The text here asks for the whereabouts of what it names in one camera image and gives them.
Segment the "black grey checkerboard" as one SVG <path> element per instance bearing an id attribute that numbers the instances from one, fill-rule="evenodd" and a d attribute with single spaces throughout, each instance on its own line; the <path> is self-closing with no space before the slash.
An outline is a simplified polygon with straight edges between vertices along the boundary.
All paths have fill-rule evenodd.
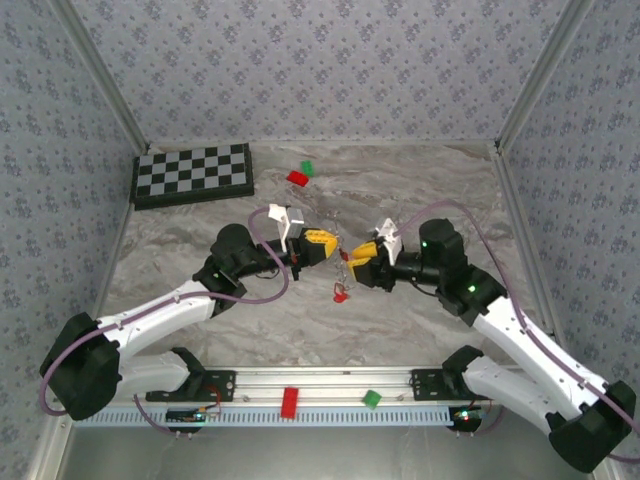
<path id="1" fill-rule="evenodd" d="M 134 159 L 130 202 L 137 210 L 252 196 L 247 143 L 201 147 Z"/>

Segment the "left circuit board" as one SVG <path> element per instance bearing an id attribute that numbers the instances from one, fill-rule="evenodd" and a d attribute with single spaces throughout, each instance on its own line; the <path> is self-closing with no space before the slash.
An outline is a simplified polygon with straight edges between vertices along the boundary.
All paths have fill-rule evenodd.
<path id="1" fill-rule="evenodd" d="M 167 424 L 205 424 L 207 419 L 207 412 L 199 408 L 169 408 L 165 414 Z"/>

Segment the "grey metal panel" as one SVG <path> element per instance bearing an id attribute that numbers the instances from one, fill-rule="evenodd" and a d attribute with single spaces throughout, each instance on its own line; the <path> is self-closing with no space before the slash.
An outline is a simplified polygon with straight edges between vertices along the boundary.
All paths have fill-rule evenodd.
<path id="1" fill-rule="evenodd" d="M 484 437 L 445 428 L 78 429 L 57 480 L 592 480 L 508 418 Z"/>

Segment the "right aluminium side rail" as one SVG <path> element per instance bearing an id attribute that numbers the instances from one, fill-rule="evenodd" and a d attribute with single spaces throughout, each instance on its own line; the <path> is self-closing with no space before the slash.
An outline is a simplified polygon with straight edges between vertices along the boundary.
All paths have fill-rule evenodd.
<path id="1" fill-rule="evenodd" d="M 530 230 L 528 217 L 508 159 L 496 143 L 490 143 L 489 152 L 495 165 L 496 177 L 503 193 L 504 207 L 510 218 L 518 252 L 521 257 L 528 290 L 535 305 L 536 319 L 552 333 L 554 340 L 568 349 L 564 329 L 557 314 L 538 249 Z"/>

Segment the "aluminium side rail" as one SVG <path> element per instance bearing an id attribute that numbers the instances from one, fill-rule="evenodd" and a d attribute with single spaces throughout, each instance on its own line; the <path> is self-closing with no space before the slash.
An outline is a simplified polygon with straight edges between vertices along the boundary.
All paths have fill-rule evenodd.
<path id="1" fill-rule="evenodd" d="M 129 213 L 133 153 L 107 147 L 40 153 L 24 189 L 31 215 L 21 249 L 28 265 L 22 333 L 14 335 L 28 385 L 13 418 L 24 438 L 6 480 L 28 480 L 45 419 L 38 405 L 39 367 L 62 324 L 93 310 L 112 272 Z"/>
<path id="2" fill-rule="evenodd" d="M 552 333 L 554 340 L 568 349 L 564 329 L 557 314 L 538 249 L 530 230 L 528 217 L 508 159 L 496 143 L 490 143 L 489 152 L 495 165 L 496 177 L 503 193 L 504 207 L 510 218 L 518 252 L 521 257 L 528 290 L 535 305 L 536 319 Z"/>

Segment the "left aluminium side rail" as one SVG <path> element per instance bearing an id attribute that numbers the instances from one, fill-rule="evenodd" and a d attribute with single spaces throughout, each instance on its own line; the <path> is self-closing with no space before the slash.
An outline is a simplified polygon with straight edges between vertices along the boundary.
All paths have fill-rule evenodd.
<path id="1" fill-rule="evenodd" d="M 31 215 L 21 249 L 28 265 L 22 333 L 14 335 L 28 385 L 13 418 L 24 438 L 6 480 L 28 480 L 45 419 L 38 405 L 39 367 L 62 324 L 93 310 L 112 272 L 129 213 L 133 153 L 107 147 L 40 153 L 24 189 Z"/>

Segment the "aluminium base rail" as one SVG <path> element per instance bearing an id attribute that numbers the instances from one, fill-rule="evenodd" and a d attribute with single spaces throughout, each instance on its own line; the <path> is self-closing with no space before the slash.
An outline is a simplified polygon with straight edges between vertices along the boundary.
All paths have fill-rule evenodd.
<path id="1" fill-rule="evenodd" d="M 114 374 L 91 374 L 72 380 L 65 388 L 51 383 L 58 401 L 75 419 L 85 419 L 112 402 L 124 402 L 135 394 L 152 391 L 174 391 L 191 373 L 204 370 L 234 370 L 236 387 L 234 399 L 224 403 L 275 405 L 283 397 L 286 387 L 299 389 L 299 400 L 307 405 L 355 404 L 367 390 L 382 395 L 385 402 L 395 404 L 413 402 L 409 385 L 410 373 L 416 367 L 188 367 L 182 361 L 172 364 L 159 358 L 143 357 L 136 363 L 118 368 Z M 487 400 L 418 401 L 465 404 L 500 401 L 496 395 Z"/>

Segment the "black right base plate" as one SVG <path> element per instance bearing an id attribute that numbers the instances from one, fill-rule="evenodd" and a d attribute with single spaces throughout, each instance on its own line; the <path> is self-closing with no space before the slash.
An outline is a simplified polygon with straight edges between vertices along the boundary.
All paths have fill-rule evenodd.
<path id="1" fill-rule="evenodd" d="M 487 397 L 473 393 L 464 383 L 461 374 L 441 368 L 412 370 L 409 385 L 415 401 L 487 400 Z"/>

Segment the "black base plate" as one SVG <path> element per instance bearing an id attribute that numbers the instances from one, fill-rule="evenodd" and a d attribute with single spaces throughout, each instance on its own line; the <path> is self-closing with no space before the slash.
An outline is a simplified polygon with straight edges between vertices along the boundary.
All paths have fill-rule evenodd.
<path id="1" fill-rule="evenodd" d="M 464 383 L 461 374 L 441 368 L 412 370 L 409 385 L 415 401 L 487 400 L 487 397 L 473 393 Z"/>
<path id="2" fill-rule="evenodd" d="M 152 391 L 145 395 L 147 402 L 216 403 L 231 402 L 236 387 L 234 370 L 204 370 L 191 373 L 174 391 Z"/>

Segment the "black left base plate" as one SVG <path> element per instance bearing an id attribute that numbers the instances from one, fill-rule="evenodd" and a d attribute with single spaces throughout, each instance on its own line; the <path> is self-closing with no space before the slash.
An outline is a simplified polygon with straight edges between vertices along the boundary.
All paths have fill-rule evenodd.
<path id="1" fill-rule="evenodd" d="M 174 391 L 152 391 L 145 395 L 147 402 L 216 403 L 231 402 L 236 387 L 234 370 L 204 370 L 191 373 Z"/>

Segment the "right aluminium frame post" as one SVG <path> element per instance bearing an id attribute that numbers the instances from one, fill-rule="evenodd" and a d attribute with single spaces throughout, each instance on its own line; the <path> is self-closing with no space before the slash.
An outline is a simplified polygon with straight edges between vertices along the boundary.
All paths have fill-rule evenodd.
<path id="1" fill-rule="evenodd" d="M 595 2 L 567 0 L 496 139 L 499 154 L 511 149 Z"/>

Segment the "aluminium frame post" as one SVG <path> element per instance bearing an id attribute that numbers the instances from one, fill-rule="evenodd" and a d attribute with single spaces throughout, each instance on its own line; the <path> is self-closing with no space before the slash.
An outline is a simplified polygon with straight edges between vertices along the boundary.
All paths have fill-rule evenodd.
<path id="1" fill-rule="evenodd" d="M 47 0 L 125 136 L 138 154 L 148 148 L 146 139 L 118 85 L 100 55 L 71 0 Z"/>
<path id="2" fill-rule="evenodd" d="M 496 139 L 499 154 L 511 149 L 595 2 L 567 0 Z"/>

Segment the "left aluminium frame post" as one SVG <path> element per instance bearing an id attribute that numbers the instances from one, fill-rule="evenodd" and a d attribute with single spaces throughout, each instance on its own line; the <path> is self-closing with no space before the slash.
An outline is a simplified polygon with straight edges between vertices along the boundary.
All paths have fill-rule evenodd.
<path id="1" fill-rule="evenodd" d="M 146 139 L 118 85 L 100 55 L 71 0 L 47 0 L 125 136 L 138 154 L 148 148 Z"/>

